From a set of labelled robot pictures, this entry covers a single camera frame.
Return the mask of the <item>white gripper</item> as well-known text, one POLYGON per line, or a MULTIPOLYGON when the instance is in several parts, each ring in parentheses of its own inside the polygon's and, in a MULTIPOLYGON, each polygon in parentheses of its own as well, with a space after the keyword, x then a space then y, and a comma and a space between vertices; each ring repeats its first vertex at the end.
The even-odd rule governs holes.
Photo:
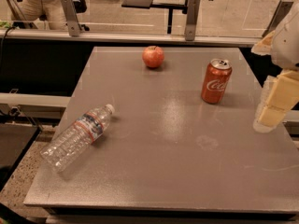
POLYGON ((299 103, 299 72, 293 71, 299 70, 299 3, 292 5, 275 32, 256 43, 251 52, 271 53, 272 63, 283 69, 276 77, 266 78, 253 121, 256 132, 269 133, 299 103))

